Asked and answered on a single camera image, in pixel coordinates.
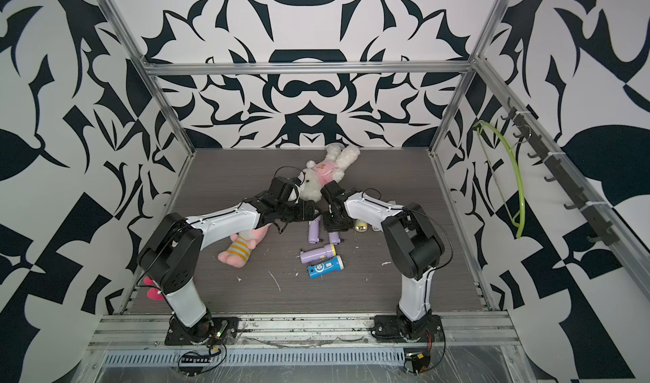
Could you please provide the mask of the purple flashlight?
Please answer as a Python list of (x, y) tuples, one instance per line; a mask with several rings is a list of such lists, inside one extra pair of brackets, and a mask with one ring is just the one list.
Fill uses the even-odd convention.
[(320, 237), (320, 223), (321, 218), (318, 217), (315, 220), (309, 222), (308, 225), (308, 242), (310, 244), (317, 244), (321, 241)]
[(328, 240), (333, 245), (339, 245), (341, 243), (341, 237), (338, 232), (330, 232), (328, 234)]

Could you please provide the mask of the red flashlight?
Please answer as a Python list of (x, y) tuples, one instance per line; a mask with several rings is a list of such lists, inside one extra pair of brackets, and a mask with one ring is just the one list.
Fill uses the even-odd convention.
[(357, 232), (366, 232), (368, 230), (368, 224), (363, 220), (355, 220), (354, 228)]

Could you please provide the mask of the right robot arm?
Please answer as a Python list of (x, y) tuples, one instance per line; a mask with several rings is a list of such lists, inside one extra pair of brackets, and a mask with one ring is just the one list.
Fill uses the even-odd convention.
[(398, 205), (367, 196), (356, 189), (344, 190), (331, 182), (322, 189), (329, 205), (325, 224), (347, 231), (357, 220), (384, 234), (392, 264), (402, 275), (397, 315), (416, 323), (431, 310), (433, 275), (445, 246), (432, 219), (418, 204)]

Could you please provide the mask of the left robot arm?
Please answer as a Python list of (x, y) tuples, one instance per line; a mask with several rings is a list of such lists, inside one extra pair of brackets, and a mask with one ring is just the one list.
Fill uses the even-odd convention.
[(230, 208), (188, 217), (166, 215), (145, 243), (137, 264), (181, 325), (204, 326), (209, 323), (209, 310), (194, 282), (202, 251), (269, 227), (282, 232), (290, 223), (314, 220), (320, 214), (315, 202), (298, 197), (293, 180), (276, 177), (267, 190)]

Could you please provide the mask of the purple flashlight lying sideways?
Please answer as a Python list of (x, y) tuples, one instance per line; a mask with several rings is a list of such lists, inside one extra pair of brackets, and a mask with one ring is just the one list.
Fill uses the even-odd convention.
[(335, 256), (336, 248), (333, 244), (329, 243), (320, 248), (301, 251), (300, 260), (302, 264), (314, 264), (324, 260), (332, 259)]

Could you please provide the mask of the blue flashlight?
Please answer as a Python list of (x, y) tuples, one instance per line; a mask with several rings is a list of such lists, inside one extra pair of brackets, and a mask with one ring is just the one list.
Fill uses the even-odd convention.
[(315, 265), (310, 265), (308, 267), (308, 275), (311, 279), (316, 279), (328, 273), (343, 271), (343, 269), (345, 269), (344, 262), (339, 255), (336, 255), (329, 260)]

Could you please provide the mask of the white teddy bear pink shirt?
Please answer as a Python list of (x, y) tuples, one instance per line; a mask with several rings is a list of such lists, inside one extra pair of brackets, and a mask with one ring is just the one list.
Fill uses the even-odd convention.
[(299, 197), (304, 201), (319, 202), (322, 190), (331, 182), (340, 183), (345, 177), (346, 170), (352, 166), (361, 151), (357, 146), (330, 144), (322, 161), (308, 161), (302, 171)]

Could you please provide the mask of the pink striped plush pig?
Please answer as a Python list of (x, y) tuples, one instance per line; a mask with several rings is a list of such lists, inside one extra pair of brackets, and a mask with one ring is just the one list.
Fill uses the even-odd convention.
[(269, 225), (256, 230), (231, 235), (231, 244), (218, 255), (218, 261), (235, 268), (242, 268), (249, 261), (253, 250), (266, 237)]

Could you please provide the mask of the panda plush pink striped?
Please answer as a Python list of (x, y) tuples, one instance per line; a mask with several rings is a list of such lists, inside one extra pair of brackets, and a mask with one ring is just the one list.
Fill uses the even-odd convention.
[(157, 288), (155, 285), (155, 282), (150, 279), (148, 276), (146, 276), (143, 279), (144, 286), (148, 288), (147, 291), (147, 297), (150, 298), (151, 300), (154, 301), (164, 301), (164, 295), (161, 293), (161, 291)]

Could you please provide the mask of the black hook rack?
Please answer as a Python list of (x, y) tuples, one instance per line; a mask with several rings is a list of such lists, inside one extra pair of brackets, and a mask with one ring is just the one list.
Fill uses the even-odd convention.
[(516, 138), (533, 149), (528, 157), (544, 165), (550, 175), (547, 183), (558, 183), (570, 201), (564, 204), (566, 210), (576, 210), (585, 218), (591, 230), (587, 232), (590, 243), (602, 242), (612, 246), (621, 238), (614, 230), (614, 223), (603, 213), (605, 205), (600, 198), (594, 198), (587, 190), (586, 181), (577, 173), (568, 155), (546, 134), (537, 119), (529, 110), (519, 110), (507, 100), (507, 115), (502, 119), (513, 123), (520, 132)]

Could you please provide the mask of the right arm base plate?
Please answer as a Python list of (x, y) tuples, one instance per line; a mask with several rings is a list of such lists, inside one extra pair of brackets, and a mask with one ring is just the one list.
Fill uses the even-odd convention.
[(446, 340), (442, 320), (433, 314), (426, 314), (417, 321), (411, 321), (405, 315), (376, 315), (370, 333), (378, 342), (425, 345)]

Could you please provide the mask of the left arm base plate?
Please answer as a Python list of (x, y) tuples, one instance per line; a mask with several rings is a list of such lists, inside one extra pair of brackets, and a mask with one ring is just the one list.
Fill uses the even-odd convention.
[(196, 325), (189, 327), (172, 315), (164, 344), (169, 347), (232, 344), (238, 335), (239, 323), (238, 317), (205, 315)]

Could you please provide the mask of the green hoop on wall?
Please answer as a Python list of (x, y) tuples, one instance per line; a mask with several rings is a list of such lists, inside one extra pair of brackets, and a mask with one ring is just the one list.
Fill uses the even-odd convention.
[[(479, 120), (473, 125), (472, 129), (477, 134), (477, 139), (479, 140), (479, 144), (481, 145), (483, 154), (489, 165), (489, 171), (492, 173), (492, 176), (496, 183), (497, 190), (499, 191), (499, 196), (502, 198), (502, 202), (504, 203), (506, 214), (508, 215), (511, 225), (513, 225), (513, 227), (516, 229), (515, 239), (516, 240), (521, 239), (526, 226), (526, 193), (525, 193), (523, 178), (521, 175), (521, 170), (519, 168), (518, 160), (516, 159), (514, 149), (511, 146), (511, 144), (508, 142), (506, 137), (501, 133), (501, 131), (489, 122)], [(501, 186), (499, 185), (498, 178), (494, 174), (492, 161), (490, 160), (489, 153), (487, 152), (486, 146), (482, 140), (482, 134), (484, 134), (484, 132), (492, 132), (492, 134), (494, 134), (494, 136), (497, 137), (497, 139), (499, 140), (499, 144), (504, 148), (510, 160), (511, 168), (517, 186), (516, 196), (517, 196), (518, 210), (514, 214), (510, 211), (508, 203), (505, 200), (504, 192), (502, 191)]]

